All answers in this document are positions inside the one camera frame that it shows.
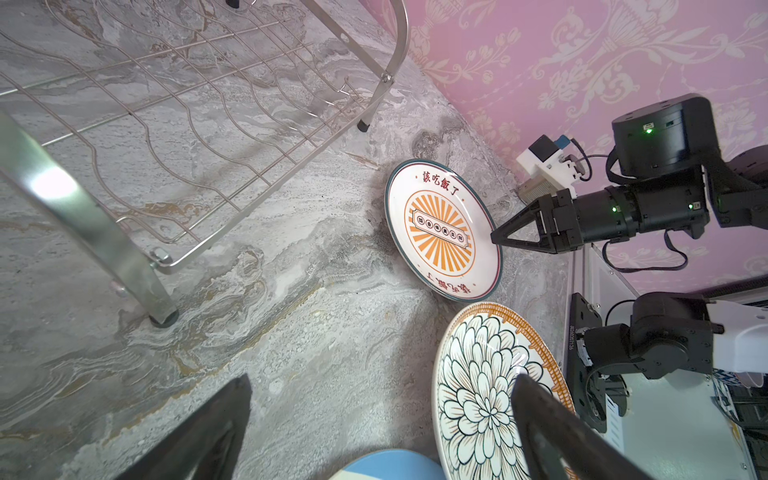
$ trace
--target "bolt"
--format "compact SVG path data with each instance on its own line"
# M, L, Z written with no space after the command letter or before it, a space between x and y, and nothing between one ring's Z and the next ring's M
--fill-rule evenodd
M174 259L170 258L170 253L160 247L153 248L149 254L159 263L171 263L174 261Z
M128 289L125 288L125 285L118 282L117 280L111 280L109 282L109 288L111 288L112 291L120 298L128 298Z

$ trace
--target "black rubber cap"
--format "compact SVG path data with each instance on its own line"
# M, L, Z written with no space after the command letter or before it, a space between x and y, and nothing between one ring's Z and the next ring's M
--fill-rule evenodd
M179 319L179 311L176 310L172 314L170 314L164 322L160 323L158 322L152 315L149 315L149 320L152 322L152 325L156 326L159 329L166 329L169 326L176 323L176 320Z

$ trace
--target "pink wall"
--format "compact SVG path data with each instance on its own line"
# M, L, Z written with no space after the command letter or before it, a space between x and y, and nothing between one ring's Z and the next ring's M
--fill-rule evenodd
M389 0L361 0L390 32ZM410 55L515 171L541 134L575 137L588 154L613 147L611 120L699 92L715 110L726 160L768 144L768 3L764 0L406 0ZM572 147L568 153L577 154ZM604 161L580 194L608 185ZM690 257L680 272L631 273L641 292L691 291L768 273L768 231L671 234ZM671 266L662 233L609 249L617 266Z

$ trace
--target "wire rack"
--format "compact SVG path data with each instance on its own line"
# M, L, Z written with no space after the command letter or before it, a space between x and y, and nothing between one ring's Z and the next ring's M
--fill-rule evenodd
M4 7L0 110L90 192L148 266L166 274L351 126L366 131L408 43L402 0L392 0L398 38L386 68L313 0L239 8L224 0L123 1ZM313 38L308 14L338 40ZM10 170L2 172L7 180L82 237ZM80 237L157 318L152 302ZM161 244L172 255L153 248Z

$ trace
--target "plate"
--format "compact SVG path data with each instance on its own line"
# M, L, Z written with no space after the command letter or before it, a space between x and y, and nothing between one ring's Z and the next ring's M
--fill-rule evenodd
M530 478L509 404L523 372L575 412L558 364L517 313L481 302L454 317L432 376L432 418L446 478Z
M382 450L358 458L330 480L445 480L440 465L409 450Z
M386 186L386 220L411 270L451 300L488 297L502 275L493 220L475 191L445 165L414 159Z

